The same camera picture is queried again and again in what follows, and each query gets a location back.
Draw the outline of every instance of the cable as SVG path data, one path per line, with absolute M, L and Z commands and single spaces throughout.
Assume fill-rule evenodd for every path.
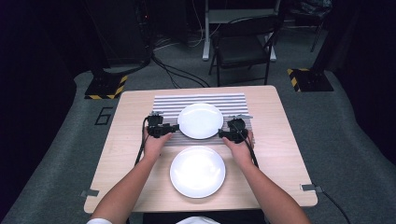
M 201 30 L 201 38 L 199 39 L 198 43 L 195 44 L 195 45 L 193 45 L 193 46 L 189 46 L 190 48 L 194 48 L 194 47 L 197 47 L 197 46 L 202 42 L 202 40 L 204 39 L 204 31 L 203 31 L 203 29 L 202 29 L 202 24 L 201 24 L 201 22 L 200 22 L 200 20 L 199 20 L 197 10 L 196 10 L 196 8 L 195 8 L 194 0 L 191 0 L 191 2 L 192 2 L 192 7 L 194 8 L 195 17 L 196 17 L 197 20 L 198 20 L 199 28 L 200 28 L 200 30 Z
M 332 197 L 330 197 L 330 195 L 326 191 L 324 191 L 324 189 L 322 187 L 317 186 L 315 183 L 312 183 L 312 184 L 315 186 L 315 192 L 323 193 L 343 214 L 344 218 L 346 219 L 346 222 L 348 224 L 350 224 L 350 220 L 347 216 L 347 213 L 343 210 L 343 208 L 340 205 L 338 205 L 338 203 L 336 203 L 335 200 Z
M 244 82 L 251 82 L 251 81 L 257 81 L 257 80 L 262 80 L 265 79 L 265 77 L 257 77 L 257 78 L 252 78 L 252 79 L 248 79 L 248 80 L 240 80 L 240 81 L 235 81 L 235 82 L 231 82 L 231 83 L 226 83 L 226 84 L 221 84 L 221 86 L 230 86 L 230 85 L 234 85 L 237 83 L 244 83 Z
M 201 40 L 191 40 L 191 41 L 188 41 L 188 43 L 200 42 L 200 41 Z M 159 50 L 159 49 L 164 49 L 164 48 L 167 48 L 167 47 L 171 47 L 171 46 L 174 46 L 174 45 L 179 45 L 179 44 L 181 44 L 181 43 L 180 42 L 174 42 L 174 43 L 169 43 L 169 44 L 166 44 L 166 45 L 163 45 L 163 46 L 157 46 L 157 48 L 154 49 L 154 51 Z
M 142 142 L 140 144 L 140 148 L 139 148 L 139 152 L 137 153 L 137 157 L 136 160 L 134 161 L 134 165 L 137 165 L 140 161 L 140 157 L 142 156 L 142 152 L 145 149 L 145 144 L 146 141 L 148 140 L 149 136 L 147 136 L 147 138 L 145 139 L 145 124 L 146 121 L 149 119 L 149 117 L 145 117 L 143 119 L 143 125 L 142 125 Z
M 247 148 L 248 148 L 248 150 L 249 150 L 249 152 L 250 152 L 250 157 L 251 157 L 251 159 L 253 160 L 254 165 L 257 166 L 257 168 L 259 168 L 259 164 L 257 163 L 256 155 L 254 154 L 253 147 L 252 147 L 251 144 L 250 144 L 250 143 L 251 143 L 250 138 L 247 136 L 248 141 L 250 142 L 250 143 L 248 143 L 248 141 L 247 141 L 247 139 L 245 138 L 245 136 L 242 135 L 242 132 L 239 131 L 238 128 L 237 128 L 233 123 L 231 123 L 231 124 L 232 124 L 233 127 L 236 129 L 236 132 L 239 134 L 239 136 L 241 136 L 242 139 L 244 139 L 244 142 L 245 142 L 245 144 L 247 145 Z
M 136 67 L 136 68 L 131 68 L 131 69 L 128 69 L 128 70 L 125 70 L 125 71 L 122 71 L 122 72 L 118 72 L 118 73 L 108 73 L 108 74 L 111 75 L 111 76 L 116 76 L 116 77 L 127 76 L 127 75 L 130 75 L 130 74 L 134 73 L 134 72 L 139 71 L 140 69 L 146 67 L 148 64 L 149 64 L 149 60 L 145 60 L 143 63 L 139 64 L 139 66 Z
M 227 6 L 228 6 L 228 0 L 225 0 L 224 9 L 227 9 Z M 219 23 L 218 27 L 216 27 L 216 29 L 212 32 L 212 34 L 209 35 L 209 37 L 212 36 L 220 28 L 220 26 L 221 26 L 221 23 Z
M 171 38 L 164 38 L 164 37 L 160 38 L 157 41 L 157 43 L 154 44 L 154 46 L 155 46 L 154 51 L 163 49 L 163 48 L 175 45 L 175 44 L 179 44 L 178 42 L 172 43 L 171 40 L 172 40 Z
M 166 73 L 167 73 L 168 76 L 171 78 L 171 81 L 172 81 L 172 83 L 174 84 L 174 87 L 175 87 L 176 89 L 177 89 L 177 88 L 180 88 L 180 86 L 178 86 L 178 85 L 176 84 L 176 82 L 173 80 L 171 74 L 173 74 L 173 75 L 175 75 L 175 76 L 178 76 L 178 77 L 184 77 L 184 78 L 186 78 L 186 79 L 189 79 L 189 80 L 191 80 L 191 81 L 194 81 L 194 82 L 198 83 L 198 84 L 199 84 L 201 87 L 203 87 L 203 88 L 205 88 L 205 87 L 210 87 L 209 84 L 208 84 L 206 81 L 204 81 L 203 79 L 201 79 L 200 77 L 197 77 L 197 76 L 195 76 L 195 75 L 193 75 L 193 74 L 191 74 L 191 73 L 189 73 L 189 72 L 180 70 L 180 69 L 175 68 L 175 67 L 173 67 L 173 66 L 171 66 L 171 65 L 168 65 L 168 64 L 163 63 L 159 58 L 157 58 L 157 57 L 155 56 L 154 53 L 152 54 L 151 59 L 152 59 L 152 61 L 154 61 L 156 64 L 158 64 L 161 68 L 163 68 L 163 69 L 166 71 Z M 174 70 L 176 70 L 176 71 L 178 71 L 178 72 L 181 72 L 181 73 L 184 73 L 184 74 L 187 74 L 187 75 L 189 75 L 189 76 L 192 76 L 193 78 L 192 78 L 192 77 L 186 77 L 186 76 L 183 76 L 183 75 L 181 75 L 181 74 L 177 74 L 177 73 L 175 73 L 175 72 L 169 70 L 168 68 L 174 69 Z

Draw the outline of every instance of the wooden table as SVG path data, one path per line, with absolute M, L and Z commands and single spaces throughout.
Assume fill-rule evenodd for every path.
M 112 121 L 107 140 L 93 177 L 84 210 L 92 213 L 105 194 L 133 167 L 141 142 L 143 119 L 153 110 L 155 96 L 244 93 L 255 137 L 255 154 L 262 171 L 293 197 L 300 206 L 314 206 L 315 192 L 302 191 L 301 184 L 310 184 L 300 150 L 276 89 L 272 86 L 224 87 L 160 91 L 126 91 Z M 214 194 L 192 199 L 180 194 L 172 185 L 169 168 L 173 158 L 187 146 L 165 147 L 148 178 L 134 208 L 135 212 L 210 211 L 252 209 L 259 205 L 248 182 L 224 145 L 206 146 L 216 150 L 226 166 L 226 177 Z

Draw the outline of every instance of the finger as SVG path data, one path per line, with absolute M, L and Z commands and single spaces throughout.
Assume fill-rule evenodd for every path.
M 149 127 L 148 126 L 146 126 L 144 128 L 144 135 L 145 135 L 145 138 L 149 135 Z
M 223 143 L 227 146 L 227 147 L 230 147 L 230 140 L 228 140 L 228 138 L 226 138 L 226 137 L 222 137 L 221 138 L 222 140 L 223 140 Z
M 249 143 L 250 143 L 252 148 L 254 148 L 253 138 L 254 138 L 253 131 L 247 130 L 247 139 L 248 139 L 248 141 L 249 141 Z
M 167 133 L 166 135 L 162 136 L 166 141 L 168 141 L 169 139 L 171 139 L 173 136 L 172 133 Z

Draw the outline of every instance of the white sleeve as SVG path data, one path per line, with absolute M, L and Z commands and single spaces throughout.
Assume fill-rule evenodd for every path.
M 111 224 L 111 222 L 103 219 L 103 218 L 94 218 L 87 222 L 87 224 Z
M 219 224 L 217 221 L 208 217 L 188 217 L 179 221 L 177 224 Z

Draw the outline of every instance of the hand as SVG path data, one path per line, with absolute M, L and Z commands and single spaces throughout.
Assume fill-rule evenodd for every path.
M 233 154 L 233 159 L 240 166 L 241 164 L 245 164 L 246 162 L 252 163 L 252 158 L 250 155 L 250 151 L 245 142 L 241 142 L 236 144 L 233 141 L 228 140 L 228 138 L 222 138 L 224 144 L 231 150 Z M 253 145 L 253 132 L 251 130 L 247 131 L 247 142 L 250 143 L 251 147 L 254 148 Z
M 144 158 L 157 160 L 161 155 L 163 145 L 172 138 L 172 133 L 155 138 L 148 133 L 148 127 L 145 128 L 145 155 Z

